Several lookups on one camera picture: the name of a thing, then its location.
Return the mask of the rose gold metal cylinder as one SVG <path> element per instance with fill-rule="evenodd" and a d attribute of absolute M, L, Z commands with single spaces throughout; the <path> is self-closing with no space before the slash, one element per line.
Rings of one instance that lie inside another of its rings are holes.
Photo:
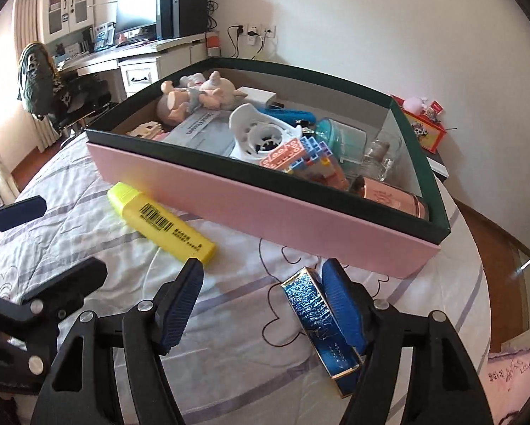
<path fill-rule="evenodd" d="M 399 210 L 413 217 L 429 219 L 429 209 L 422 198 L 373 178 L 357 177 L 349 191 L 365 200 Z"/>

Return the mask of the small pink white block toy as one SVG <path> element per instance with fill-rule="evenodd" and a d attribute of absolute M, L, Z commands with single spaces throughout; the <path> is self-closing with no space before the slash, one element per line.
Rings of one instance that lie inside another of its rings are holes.
<path fill-rule="evenodd" d="M 165 131 L 162 125 L 155 121 L 143 123 L 132 131 L 126 133 L 126 135 L 130 137 L 155 141 L 163 140 L 167 134 L 168 131 Z"/>

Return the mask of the red storage box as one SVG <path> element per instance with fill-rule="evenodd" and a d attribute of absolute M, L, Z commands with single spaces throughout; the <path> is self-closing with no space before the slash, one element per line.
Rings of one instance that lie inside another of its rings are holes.
<path fill-rule="evenodd" d="M 394 100 L 404 112 L 407 121 L 423 149 L 436 153 L 437 149 L 447 135 L 447 130 L 441 122 L 444 109 L 437 101 L 428 101 L 427 111 L 421 116 L 412 115 L 402 109 L 403 98 L 393 95 Z"/>

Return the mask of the yellow highlighter marker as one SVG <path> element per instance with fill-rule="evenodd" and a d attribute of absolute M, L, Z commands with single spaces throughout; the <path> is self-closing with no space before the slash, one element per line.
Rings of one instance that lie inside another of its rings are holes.
<path fill-rule="evenodd" d="M 129 226 L 178 260 L 196 258 L 207 265 L 213 258 L 213 242 L 143 192 L 118 182 L 107 191 L 107 198 Z"/>

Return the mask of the teal brush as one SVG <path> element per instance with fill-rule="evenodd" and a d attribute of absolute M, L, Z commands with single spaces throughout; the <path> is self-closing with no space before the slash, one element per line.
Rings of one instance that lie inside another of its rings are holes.
<path fill-rule="evenodd" d="M 367 134 L 357 127 L 351 127 L 331 118 L 323 118 L 315 125 L 318 141 L 330 148 L 348 179 L 359 175 L 367 143 Z"/>

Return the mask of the pink and green box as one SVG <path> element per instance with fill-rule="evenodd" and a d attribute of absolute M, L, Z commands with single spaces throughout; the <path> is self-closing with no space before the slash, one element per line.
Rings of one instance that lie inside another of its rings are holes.
<path fill-rule="evenodd" d="M 420 270 L 438 253 L 450 235 L 447 210 L 427 159 L 390 95 L 279 63 L 209 58 L 189 67 L 190 73 L 211 71 L 353 125 L 398 131 L 404 140 L 404 187 L 427 204 L 428 218 L 230 157 L 128 136 L 156 108 L 158 85 L 117 104 L 88 129 L 88 148 L 104 180 L 124 182 L 160 203 L 255 237 L 397 278 Z"/>

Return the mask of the blue highlighter marker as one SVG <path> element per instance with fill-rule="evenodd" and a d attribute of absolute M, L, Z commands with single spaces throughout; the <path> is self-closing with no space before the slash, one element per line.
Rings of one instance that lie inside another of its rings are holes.
<path fill-rule="evenodd" d="M 259 108 L 258 111 L 267 114 L 278 120 L 284 121 L 292 127 L 297 125 L 314 127 L 316 125 L 316 116 L 309 111 L 287 109 L 287 108 Z"/>

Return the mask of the black office chair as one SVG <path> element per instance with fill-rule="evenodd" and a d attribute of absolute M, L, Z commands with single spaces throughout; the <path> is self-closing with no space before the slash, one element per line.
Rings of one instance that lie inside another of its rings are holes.
<path fill-rule="evenodd" d="M 65 81 L 41 42 L 30 43 L 22 51 L 17 86 L 17 100 L 24 111 L 39 121 L 48 119 L 58 134 L 111 106 L 107 81 L 96 76 Z"/>

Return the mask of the orange cap bottle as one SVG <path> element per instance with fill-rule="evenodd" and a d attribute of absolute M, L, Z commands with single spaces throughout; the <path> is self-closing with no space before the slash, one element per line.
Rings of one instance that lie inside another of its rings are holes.
<path fill-rule="evenodd" d="M 219 35 L 212 32 L 206 32 L 204 34 L 205 48 L 207 49 L 207 56 L 209 58 L 221 58 L 222 47 Z"/>

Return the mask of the striped white quilt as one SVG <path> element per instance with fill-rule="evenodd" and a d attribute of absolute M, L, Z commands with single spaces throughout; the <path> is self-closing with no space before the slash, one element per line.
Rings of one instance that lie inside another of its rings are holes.
<path fill-rule="evenodd" d="M 53 157 L 24 190 L 43 197 L 46 214 L 0 235 L 0 297 L 18 301 L 88 257 L 107 280 L 84 306 L 100 316 L 154 296 L 180 261 L 128 227 L 107 199 L 84 138 Z M 476 367 L 491 344 L 488 284 L 463 216 L 447 202 L 452 227 L 420 272 L 396 279 L 348 268 L 351 279 L 398 310 L 444 311 Z M 189 424 L 336 424 L 347 407 L 280 288 L 321 259 L 210 223 L 187 219 L 217 247 L 180 344 L 162 361 Z"/>

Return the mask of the white glass door cabinet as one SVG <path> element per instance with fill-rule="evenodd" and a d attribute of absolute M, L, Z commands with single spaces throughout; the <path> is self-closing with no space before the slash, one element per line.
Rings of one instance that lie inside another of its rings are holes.
<path fill-rule="evenodd" d="M 94 0 L 37 0 L 39 40 L 49 44 L 94 25 Z"/>

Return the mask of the black computer monitor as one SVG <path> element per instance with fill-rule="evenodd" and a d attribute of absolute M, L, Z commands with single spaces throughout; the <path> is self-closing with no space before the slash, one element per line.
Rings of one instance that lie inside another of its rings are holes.
<path fill-rule="evenodd" d="M 118 0 L 115 42 L 139 34 L 157 37 L 157 0 Z"/>

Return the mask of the white desk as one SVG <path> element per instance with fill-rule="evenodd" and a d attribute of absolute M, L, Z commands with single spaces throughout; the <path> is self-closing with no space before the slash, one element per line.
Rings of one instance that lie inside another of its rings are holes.
<path fill-rule="evenodd" d="M 58 68 L 62 76 L 97 76 L 108 82 L 111 100 L 121 103 L 143 88 L 207 58 L 214 32 L 113 47 L 71 58 Z"/>

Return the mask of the wall power sockets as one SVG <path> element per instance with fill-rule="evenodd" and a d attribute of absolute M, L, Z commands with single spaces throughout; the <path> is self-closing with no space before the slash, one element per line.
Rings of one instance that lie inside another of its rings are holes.
<path fill-rule="evenodd" d="M 249 46 L 257 45 L 261 41 L 275 39 L 277 36 L 277 27 L 275 25 L 253 24 L 241 27 L 237 26 L 237 32 Z"/>

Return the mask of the black white tv cabinet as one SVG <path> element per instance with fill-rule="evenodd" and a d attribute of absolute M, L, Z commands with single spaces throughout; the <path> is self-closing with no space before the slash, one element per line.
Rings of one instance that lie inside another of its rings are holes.
<path fill-rule="evenodd" d="M 441 180 L 442 182 L 446 181 L 449 178 L 450 173 L 447 170 L 442 157 L 440 157 L 440 154 L 438 152 L 431 153 L 427 150 L 424 150 L 423 152 L 427 156 L 428 164 L 437 179 Z"/>

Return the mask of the pink plush toy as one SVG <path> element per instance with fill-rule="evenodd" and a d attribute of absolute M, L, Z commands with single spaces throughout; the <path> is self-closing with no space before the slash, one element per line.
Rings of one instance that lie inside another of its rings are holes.
<path fill-rule="evenodd" d="M 404 99 L 402 109 L 412 115 L 421 116 L 427 111 L 427 98 L 410 97 Z"/>

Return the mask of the black computer tower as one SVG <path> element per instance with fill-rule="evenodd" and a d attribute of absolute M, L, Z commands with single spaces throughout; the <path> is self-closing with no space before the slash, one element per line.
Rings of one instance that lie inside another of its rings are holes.
<path fill-rule="evenodd" d="M 157 0 L 157 38 L 178 39 L 207 30 L 207 0 Z"/>

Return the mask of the clear glass perfume bottle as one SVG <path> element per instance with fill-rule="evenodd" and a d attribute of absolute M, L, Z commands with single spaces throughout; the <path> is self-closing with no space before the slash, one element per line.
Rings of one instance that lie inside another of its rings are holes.
<path fill-rule="evenodd" d="M 386 180 L 400 157 L 401 147 L 401 137 L 389 131 L 380 131 L 366 147 L 360 175 L 372 180 Z"/>

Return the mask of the pink bedding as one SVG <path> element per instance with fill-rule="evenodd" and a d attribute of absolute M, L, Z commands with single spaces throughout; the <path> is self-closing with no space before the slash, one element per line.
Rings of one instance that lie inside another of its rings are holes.
<path fill-rule="evenodd" d="M 509 424 L 530 397 L 530 348 L 490 353 L 479 378 L 494 424 Z"/>

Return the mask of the clear tissue pack box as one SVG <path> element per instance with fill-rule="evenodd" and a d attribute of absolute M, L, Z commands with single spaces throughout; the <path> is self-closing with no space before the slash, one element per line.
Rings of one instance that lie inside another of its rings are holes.
<path fill-rule="evenodd" d="M 177 127 L 174 127 L 162 141 L 221 157 L 229 157 L 235 145 L 229 121 L 229 111 L 199 108 Z"/>

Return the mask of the blue gold lipstick box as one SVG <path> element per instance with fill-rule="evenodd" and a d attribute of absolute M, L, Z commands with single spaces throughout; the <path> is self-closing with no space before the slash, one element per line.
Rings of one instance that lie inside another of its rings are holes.
<path fill-rule="evenodd" d="M 362 361 L 337 325 L 323 295 L 319 275 L 314 269 L 302 268 L 286 279 L 281 288 L 340 396 L 351 396 Z"/>

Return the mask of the pink pig doll figurine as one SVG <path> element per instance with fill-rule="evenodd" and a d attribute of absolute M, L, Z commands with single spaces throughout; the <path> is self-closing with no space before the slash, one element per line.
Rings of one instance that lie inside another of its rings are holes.
<path fill-rule="evenodd" d="M 217 70 L 207 79 L 196 73 L 181 77 L 178 85 L 164 81 L 160 90 L 157 118 L 167 126 L 177 126 L 199 108 L 232 111 L 248 96 Z"/>

